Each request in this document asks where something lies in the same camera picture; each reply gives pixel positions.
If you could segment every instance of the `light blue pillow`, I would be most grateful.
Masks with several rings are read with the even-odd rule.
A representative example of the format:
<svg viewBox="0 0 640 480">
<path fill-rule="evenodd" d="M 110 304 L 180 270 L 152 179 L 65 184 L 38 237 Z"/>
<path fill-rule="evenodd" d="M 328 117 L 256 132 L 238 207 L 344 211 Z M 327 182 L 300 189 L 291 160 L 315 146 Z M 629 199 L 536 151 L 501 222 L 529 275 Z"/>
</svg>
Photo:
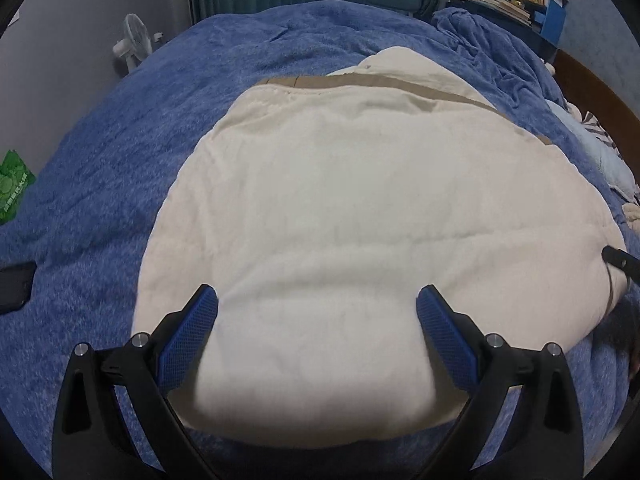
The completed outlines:
<svg viewBox="0 0 640 480">
<path fill-rule="evenodd" d="M 634 174 L 625 164 L 625 161 L 613 149 L 588 132 L 564 108 L 549 100 L 546 103 L 556 117 L 562 121 L 562 124 L 577 137 L 584 151 L 587 152 L 587 155 L 604 175 L 607 183 L 622 193 L 628 202 L 634 202 L 634 195 L 638 187 L 636 186 Z"/>
</svg>

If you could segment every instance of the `brown waistband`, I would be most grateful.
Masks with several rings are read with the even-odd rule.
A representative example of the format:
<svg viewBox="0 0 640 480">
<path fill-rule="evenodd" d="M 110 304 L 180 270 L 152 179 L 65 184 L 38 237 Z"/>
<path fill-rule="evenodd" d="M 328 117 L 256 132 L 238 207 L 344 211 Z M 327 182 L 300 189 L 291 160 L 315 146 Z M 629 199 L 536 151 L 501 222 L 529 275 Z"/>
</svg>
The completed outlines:
<svg viewBox="0 0 640 480">
<path fill-rule="evenodd" d="M 498 110 L 490 105 L 475 101 L 464 97 L 462 95 L 452 94 L 449 92 L 443 92 L 442 90 L 436 90 L 428 88 L 427 86 L 421 86 L 414 83 L 408 83 L 395 77 L 388 77 L 385 75 L 375 74 L 342 74 L 342 75 L 327 75 L 327 76 L 309 76 L 301 75 L 297 77 L 271 77 L 263 79 L 256 85 L 275 84 L 281 86 L 287 86 L 290 88 L 310 88 L 310 89 L 323 89 L 323 88 L 338 88 L 340 86 L 366 86 L 366 87 L 379 87 L 379 88 L 397 88 L 410 92 L 419 97 L 427 99 L 436 99 L 440 101 L 450 101 L 454 103 L 463 103 L 473 106 L 478 106 L 489 110 L 500 117 L 505 117 Z"/>
</svg>

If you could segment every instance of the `silver screw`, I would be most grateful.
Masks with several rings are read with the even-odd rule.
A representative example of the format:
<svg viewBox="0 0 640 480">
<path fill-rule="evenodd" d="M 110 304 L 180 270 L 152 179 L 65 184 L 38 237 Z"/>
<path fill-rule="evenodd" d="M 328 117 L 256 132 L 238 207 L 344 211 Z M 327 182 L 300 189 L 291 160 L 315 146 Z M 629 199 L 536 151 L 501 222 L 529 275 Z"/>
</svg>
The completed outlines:
<svg viewBox="0 0 640 480">
<path fill-rule="evenodd" d="M 138 332 L 131 338 L 131 344 L 136 348 L 142 348 L 149 342 L 149 334 L 146 332 Z"/>
<path fill-rule="evenodd" d="M 89 345 L 87 343 L 78 343 L 74 348 L 74 354 L 77 356 L 83 356 L 89 351 Z"/>
<path fill-rule="evenodd" d="M 546 345 L 546 350 L 554 357 L 558 357 L 562 353 L 562 349 L 558 343 L 549 343 Z"/>
<path fill-rule="evenodd" d="M 486 337 L 486 341 L 489 343 L 491 348 L 500 348 L 504 345 L 504 339 L 499 334 L 489 334 Z"/>
</svg>

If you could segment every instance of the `white fan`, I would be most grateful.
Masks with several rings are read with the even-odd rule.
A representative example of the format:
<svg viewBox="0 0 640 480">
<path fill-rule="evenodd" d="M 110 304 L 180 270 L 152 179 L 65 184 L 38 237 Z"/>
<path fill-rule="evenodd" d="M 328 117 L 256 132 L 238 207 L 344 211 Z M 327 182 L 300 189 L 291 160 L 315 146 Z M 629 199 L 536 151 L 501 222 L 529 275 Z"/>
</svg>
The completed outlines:
<svg viewBox="0 0 640 480">
<path fill-rule="evenodd" d="M 151 38 L 146 31 L 146 26 L 135 14 L 127 14 L 122 24 L 124 28 L 124 39 L 120 40 L 113 47 L 113 54 L 116 57 L 125 58 L 129 72 L 136 68 L 134 56 L 138 60 L 145 60 L 152 52 Z"/>
</svg>

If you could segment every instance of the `blue gripper pad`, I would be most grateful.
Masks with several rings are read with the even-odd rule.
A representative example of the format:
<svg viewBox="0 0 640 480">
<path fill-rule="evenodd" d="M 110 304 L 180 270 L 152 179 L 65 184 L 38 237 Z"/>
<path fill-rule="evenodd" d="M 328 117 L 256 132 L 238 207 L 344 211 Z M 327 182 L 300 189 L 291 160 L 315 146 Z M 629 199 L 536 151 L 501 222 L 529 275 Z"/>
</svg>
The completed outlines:
<svg viewBox="0 0 640 480">
<path fill-rule="evenodd" d="M 478 360 L 451 319 L 449 305 L 434 287 L 426 286 L 418 294 L 415 307 L 422 331 L 433 342 L 453 383 L 472 395 L 478 386 Z"/>
<path fill-rule="evenodd" d="M 184 318 L 158 357 L 158 387 L 164 395 L 182 384 L 187 368 L 218 316 L 216 291 L 208 285 L 198 291 L 185 307 Z"/>
</svg>

